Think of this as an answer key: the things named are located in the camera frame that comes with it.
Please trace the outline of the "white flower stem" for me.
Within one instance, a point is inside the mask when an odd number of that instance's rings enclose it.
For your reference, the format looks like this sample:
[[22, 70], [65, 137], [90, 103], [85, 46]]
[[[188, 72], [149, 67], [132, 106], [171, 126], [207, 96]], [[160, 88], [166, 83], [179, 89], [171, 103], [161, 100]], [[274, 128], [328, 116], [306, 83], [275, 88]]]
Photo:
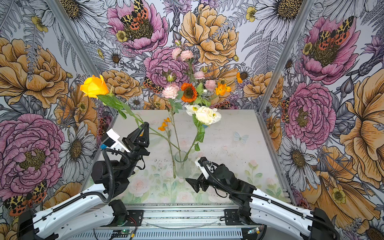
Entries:
[[187, 106], [185, 106], [185, 108], [186, 108], [186, 113], [192, 117], [200, 109], [200, 106], [199, 105], [187, 105]]

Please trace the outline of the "orange sunflower stem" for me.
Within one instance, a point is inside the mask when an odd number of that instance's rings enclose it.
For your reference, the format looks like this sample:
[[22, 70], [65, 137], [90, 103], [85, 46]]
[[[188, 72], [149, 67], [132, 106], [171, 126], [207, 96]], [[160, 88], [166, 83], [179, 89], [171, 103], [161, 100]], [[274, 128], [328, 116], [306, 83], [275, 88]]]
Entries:
[[198, 97], [196, 88], [192, 84], [184, 83], [181, 91], [183, 92], [181, 99], [185, 103], [193, 103]]

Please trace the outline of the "cream ranunculus flower stem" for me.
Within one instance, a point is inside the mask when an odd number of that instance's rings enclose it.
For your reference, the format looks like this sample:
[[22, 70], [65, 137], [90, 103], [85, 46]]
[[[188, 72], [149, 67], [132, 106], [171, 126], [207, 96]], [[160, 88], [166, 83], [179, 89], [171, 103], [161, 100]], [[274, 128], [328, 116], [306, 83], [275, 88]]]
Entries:
[[191, 147], [187, 151], [188, 156], [192, 149], [195, 149], [196, 152], [200, 151], [199, 143], [204, 142], [206, 127], [219, 122], [222, 118], [222, 115], [218, 112], [216, 108], [211, 109], [206, 106], [200, 106], [200, 109], [192, 117], [193, 123], [197, 128], [197, 134], [193, 140]]

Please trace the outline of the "large orange-yellow flower stem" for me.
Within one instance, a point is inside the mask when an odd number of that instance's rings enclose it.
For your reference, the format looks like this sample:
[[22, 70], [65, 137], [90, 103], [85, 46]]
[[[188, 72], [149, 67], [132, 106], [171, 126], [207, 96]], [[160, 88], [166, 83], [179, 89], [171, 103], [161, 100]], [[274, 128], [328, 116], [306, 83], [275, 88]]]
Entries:
[[98, 99], [105, 106], [115, 109], [123, 117], [123, 119], [127, 119], [127, 116], [131, 116], [135, 119], [137, 125], [144, 123], [144, 120], [142, 120], [137, 114], [134, 114], [129, 105], [123, 103], [114, 95], [112, 90], [108, 89], [102, 75], [99, 77], [92, 76], [87, 78], [80, 86], [80, 90], [85, 94], [85, 96]]

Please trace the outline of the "large pink peony stem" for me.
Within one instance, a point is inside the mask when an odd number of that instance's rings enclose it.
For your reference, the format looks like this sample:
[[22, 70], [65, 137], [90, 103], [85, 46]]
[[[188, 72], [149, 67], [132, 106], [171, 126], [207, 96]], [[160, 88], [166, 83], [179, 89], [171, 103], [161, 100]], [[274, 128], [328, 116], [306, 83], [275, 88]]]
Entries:
[[186, 71], [186, 75], [191, 79], [192, 82], [196, 82], [195, 78], [195, 67], [194, 53], [191, 50], [187, 50], [182, 44], [181, 40], [175, 40], [175, 47], [172, 50], [172, 58], [175, 61], [182, 61], [188, 64], [189, 69]]

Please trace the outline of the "pink rose flower stem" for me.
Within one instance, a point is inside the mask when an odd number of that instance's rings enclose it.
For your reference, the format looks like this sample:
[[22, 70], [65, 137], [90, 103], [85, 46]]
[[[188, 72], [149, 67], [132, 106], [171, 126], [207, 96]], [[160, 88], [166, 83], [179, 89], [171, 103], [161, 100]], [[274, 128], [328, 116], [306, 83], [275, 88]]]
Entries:
[[[205, 73], [203, 71], [195, 72], [194, 77], [196, 80], [204, 80], [205, 79]], [[205, 80], [204, 86], [208, 91], [213, 92], [216, 89], [216, 81], [215, 80]]]

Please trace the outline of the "orange poppy flower stem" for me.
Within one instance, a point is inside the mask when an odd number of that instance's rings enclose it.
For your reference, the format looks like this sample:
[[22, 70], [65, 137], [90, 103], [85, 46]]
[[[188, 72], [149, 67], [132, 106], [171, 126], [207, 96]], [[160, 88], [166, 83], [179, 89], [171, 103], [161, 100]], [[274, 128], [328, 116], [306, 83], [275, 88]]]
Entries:
[[234, 92], [236, 86], [242, 82], [243, 79], [241, 78], [240, 72], [226, 72], [223, 76], [219, 76], [216, 79], [216, 95], [219, 97], [227, 97], [230, 93]]

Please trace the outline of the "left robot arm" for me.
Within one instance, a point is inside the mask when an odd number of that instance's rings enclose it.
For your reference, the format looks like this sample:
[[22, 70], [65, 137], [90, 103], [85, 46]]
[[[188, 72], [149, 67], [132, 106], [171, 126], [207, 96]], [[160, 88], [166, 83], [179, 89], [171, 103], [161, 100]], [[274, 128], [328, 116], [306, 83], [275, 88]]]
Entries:
[[101, 143], [104, 159], [93, 165], [93, 185], [57, 206], [21, 214], [18, 240], [67, 240], [100, 226], [125, 223], [128, 211], [116, 197], [128, 188], [137, 163], [150, 154], [150, 125], [142, 123], [127, 137], [110, 129]]

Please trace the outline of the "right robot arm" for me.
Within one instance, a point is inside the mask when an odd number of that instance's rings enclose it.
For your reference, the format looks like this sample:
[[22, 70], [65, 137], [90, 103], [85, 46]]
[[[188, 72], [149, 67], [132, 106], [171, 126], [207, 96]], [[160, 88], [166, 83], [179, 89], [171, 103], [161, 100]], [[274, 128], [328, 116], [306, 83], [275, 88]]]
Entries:
[[238, 217], [245, 225], [259, 224], [279, 230], [297, 240], [339, 240], [340, 234], [327, 214], [316, 208], [308, 210], [271, 197], [259, 188], [235, 177], [224, 164], [200, 159], [198, 179], [187, 178], [195, 190], [212, 187], [228, 194], [238, 205]]

